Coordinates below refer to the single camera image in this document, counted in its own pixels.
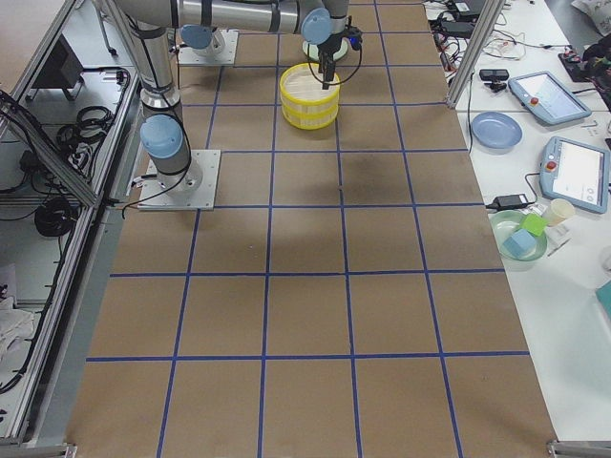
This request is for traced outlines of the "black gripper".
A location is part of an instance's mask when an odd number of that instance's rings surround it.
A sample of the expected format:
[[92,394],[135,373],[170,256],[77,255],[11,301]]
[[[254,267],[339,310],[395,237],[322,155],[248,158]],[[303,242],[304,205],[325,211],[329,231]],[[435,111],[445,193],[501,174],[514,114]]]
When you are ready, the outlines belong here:
[[323,90],[328,90],[333,83],[334,55],[341,50],[343,40],[348,37],[348,23],[349,19],[347,16],[332,16],[330,36],[324,43],[318,46]]

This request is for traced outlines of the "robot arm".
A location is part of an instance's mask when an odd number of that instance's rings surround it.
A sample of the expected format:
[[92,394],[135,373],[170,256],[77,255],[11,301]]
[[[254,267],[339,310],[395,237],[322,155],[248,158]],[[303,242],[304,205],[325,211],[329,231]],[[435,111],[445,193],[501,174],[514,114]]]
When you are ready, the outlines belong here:
[[337,53],[352,27],[348,1],[114,1],[115,20],[127,29],[132,60],[141,78],[140,100],[147,117],[181,118],[181,101],[171,70],[168,31],[186,26],[300,34],[318,48],[320,84],[334,84]]

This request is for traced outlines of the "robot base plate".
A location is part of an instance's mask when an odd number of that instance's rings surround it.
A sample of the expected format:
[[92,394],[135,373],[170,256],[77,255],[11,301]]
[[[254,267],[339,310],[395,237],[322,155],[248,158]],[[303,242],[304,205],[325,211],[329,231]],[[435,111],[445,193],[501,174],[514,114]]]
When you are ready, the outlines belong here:
[[186,177],[157,173],[153,160],[147,173],[154,175],[140,187],[137,209],[143,211],[213,210],[221,165],[220,150],[193,150]]

